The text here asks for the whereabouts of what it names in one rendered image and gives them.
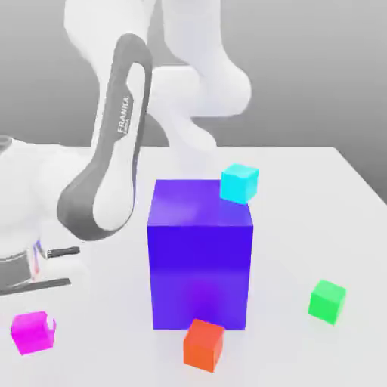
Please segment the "small cyan cube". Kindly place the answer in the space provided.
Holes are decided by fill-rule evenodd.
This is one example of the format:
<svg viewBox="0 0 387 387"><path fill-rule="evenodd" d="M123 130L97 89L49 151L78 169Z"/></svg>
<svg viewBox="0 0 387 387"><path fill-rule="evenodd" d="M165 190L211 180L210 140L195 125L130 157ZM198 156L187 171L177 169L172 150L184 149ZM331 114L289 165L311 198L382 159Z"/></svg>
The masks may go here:
<svg viewBox="0 0 387 387"><path fill-rule="evenodd" d="M257 194L258 178L258 169L234 163L221 173L220 197L247 204Z"/></svg>

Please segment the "small magenta cube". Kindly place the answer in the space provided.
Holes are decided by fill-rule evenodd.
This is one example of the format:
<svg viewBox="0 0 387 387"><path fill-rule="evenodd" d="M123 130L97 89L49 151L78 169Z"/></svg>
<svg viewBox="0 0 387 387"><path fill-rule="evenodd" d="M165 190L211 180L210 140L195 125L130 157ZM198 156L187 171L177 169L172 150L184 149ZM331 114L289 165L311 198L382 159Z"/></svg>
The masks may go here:
<svg viewBox="0 0 387 387"><path fill-rule="evenodd" d="M54 345L54 336L49 336L46 328L45 311L19 314L11 325L11 337L21 355L50 349Z"/></svg>

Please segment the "small orange cube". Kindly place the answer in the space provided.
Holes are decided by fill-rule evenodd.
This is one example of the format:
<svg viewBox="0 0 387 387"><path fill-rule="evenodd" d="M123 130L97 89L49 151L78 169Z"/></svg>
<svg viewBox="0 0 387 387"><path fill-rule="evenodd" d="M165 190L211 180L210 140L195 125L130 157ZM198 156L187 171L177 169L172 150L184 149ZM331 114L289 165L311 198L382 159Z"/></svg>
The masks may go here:
<svg viewBox="0 0 387 387"><path fill-rule="evenodd" d="M194 319L183 341L183 362L213 373L222 353L224 327Z"/></svg>

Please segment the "small green cube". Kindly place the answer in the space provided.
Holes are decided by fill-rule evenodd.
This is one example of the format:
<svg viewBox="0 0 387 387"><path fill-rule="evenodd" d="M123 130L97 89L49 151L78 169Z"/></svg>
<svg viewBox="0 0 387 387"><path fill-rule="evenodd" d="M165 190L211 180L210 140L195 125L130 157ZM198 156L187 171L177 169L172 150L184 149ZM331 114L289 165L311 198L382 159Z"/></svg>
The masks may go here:
<svg viewBox="0 0 387 387"><path fill-rule="evenodd" d="M311 292L308 314L334 326L342 311L346 294L346 288L320 280Z"/></svg>

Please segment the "large blue box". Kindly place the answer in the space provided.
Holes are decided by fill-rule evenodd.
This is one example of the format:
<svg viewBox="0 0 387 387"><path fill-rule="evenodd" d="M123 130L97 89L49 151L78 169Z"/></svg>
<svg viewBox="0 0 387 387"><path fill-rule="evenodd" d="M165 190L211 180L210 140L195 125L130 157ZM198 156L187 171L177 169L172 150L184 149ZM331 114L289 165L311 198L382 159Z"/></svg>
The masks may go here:
<svg viewBox="0 0 387 387"><path fill-rule="evenodd" d="M153 327L246 326L253 223L218 180L156 181L147 220Z"/></svg>

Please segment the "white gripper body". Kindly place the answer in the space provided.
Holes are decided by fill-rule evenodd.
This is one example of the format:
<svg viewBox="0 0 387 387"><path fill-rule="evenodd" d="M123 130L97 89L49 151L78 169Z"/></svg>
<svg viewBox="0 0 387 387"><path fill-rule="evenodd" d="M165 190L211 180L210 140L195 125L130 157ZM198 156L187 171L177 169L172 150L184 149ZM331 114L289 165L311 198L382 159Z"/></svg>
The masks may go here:
<svg viewBox="0 0 387 387"><path fill-rule="evenodd" d="M0 290L0 313L62 311L81 305L90 292L87 271L60 275Z"/></svg>

